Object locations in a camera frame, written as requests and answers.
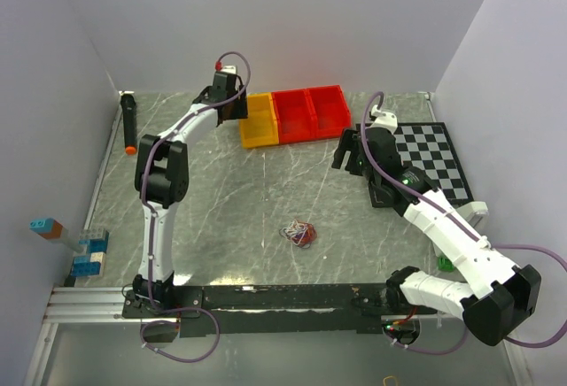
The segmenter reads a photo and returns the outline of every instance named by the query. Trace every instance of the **yellow bin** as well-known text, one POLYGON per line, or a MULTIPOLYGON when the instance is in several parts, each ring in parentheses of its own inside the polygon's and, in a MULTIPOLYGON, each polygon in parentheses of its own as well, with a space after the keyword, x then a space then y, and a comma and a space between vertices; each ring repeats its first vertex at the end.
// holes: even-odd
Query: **yellow bin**
POLYGON ((245 149, 279 144, 277 119, 272 94, 252 94, 247 97, 248 119, 241 119, 240 139, 245 149))

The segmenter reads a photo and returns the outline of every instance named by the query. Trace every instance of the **floor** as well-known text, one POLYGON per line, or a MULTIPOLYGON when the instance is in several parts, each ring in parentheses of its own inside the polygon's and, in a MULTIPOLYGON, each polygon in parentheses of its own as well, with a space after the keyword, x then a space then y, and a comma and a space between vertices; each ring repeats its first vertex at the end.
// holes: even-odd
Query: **floor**
MULTIPOLYGON (((136 95, 139 136, 170 127, 195 96, 136 95)), ((354 122, 368 97, 346 93, 354 122)), ((390 95, 384 108, 400 122, 432 121, 421 94, 390 95)), ((175 221, 175 284, 383 282, 404 266, 435 273, 429 240, 394 211, 372 209, 361 177, 330 168, 337 143, 249 151, 235 121, 209 134, 190 154, 190 189, 175 221), (308 250, 278 234, 295 218, 315 225, 308 250)), ((137 273, 144 217, 135 166, 119 127, 91 223, 110 231, 105 273, 78 286, 121 286, 137 273)))

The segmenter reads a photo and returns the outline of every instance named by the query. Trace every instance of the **green object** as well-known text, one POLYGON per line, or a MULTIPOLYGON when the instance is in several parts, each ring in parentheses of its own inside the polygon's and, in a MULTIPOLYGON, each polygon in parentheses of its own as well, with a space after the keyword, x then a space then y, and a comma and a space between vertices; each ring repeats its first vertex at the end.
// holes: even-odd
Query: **green object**
POLYGON ((445 256, 439 256, 437 258, 437 268, 439 268, 439 271, 445 271, 447 273, 454 271, 453 263, 445 256))

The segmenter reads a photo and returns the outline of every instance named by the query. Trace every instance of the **gray marble surface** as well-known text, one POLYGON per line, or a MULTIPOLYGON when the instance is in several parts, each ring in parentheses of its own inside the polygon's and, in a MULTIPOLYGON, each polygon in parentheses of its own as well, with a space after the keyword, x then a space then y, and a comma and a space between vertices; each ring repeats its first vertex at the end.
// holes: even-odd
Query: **gray marble surface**
MULTIPOLYGON (((186 113, 196 94, 136 95, 138 131, 157 134, 186 113)), ((346 93, 359 122, 369 95, 346 93)), ((421 95, 388 96, 402 122, 431 121, 421 95)), ((124 153, 121 127, 113 144, 92 226, 110 231, 102 277, 79 286, 132 281, 142 257, 144 217, 134 190, 136 157, 124 153)), ((412 265, 435 273, 429 240, 393 210, 373 209, 361 177, 330 168, 338 139, 251 151, 236 121, 226 122, 190 153, 190 189, 175 221, 176 284, 383 282, 412 265), (293 219, 315 225, 302 250, 278 230, 293 219)))

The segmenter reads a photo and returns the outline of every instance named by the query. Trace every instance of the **wall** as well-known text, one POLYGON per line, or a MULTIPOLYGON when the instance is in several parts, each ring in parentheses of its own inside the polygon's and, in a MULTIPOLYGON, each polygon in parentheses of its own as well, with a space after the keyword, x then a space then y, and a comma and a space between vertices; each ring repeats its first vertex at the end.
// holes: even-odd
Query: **wall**
POLYGON ((434 90, 483 0, 70 0, 119 89, 201 90, 240 50, 252 90, 434 90))
MULTIPOLYGON (((567 257, 567 0, 485 0, 437 90, 476 198, 491 210, 493 243, 531 243, 567 257)), ((535 316, 518 332, 541 341, 567 314, 565 273, 509 253, 544 276, 535 316)), ((534 384, 564 384, 567 340, 525 350, 534 384)))
POLYGON ((0 0, 0 355, 20 384, 70 252, 27 229, 84 222, 117 96, 66 0, 0 0))

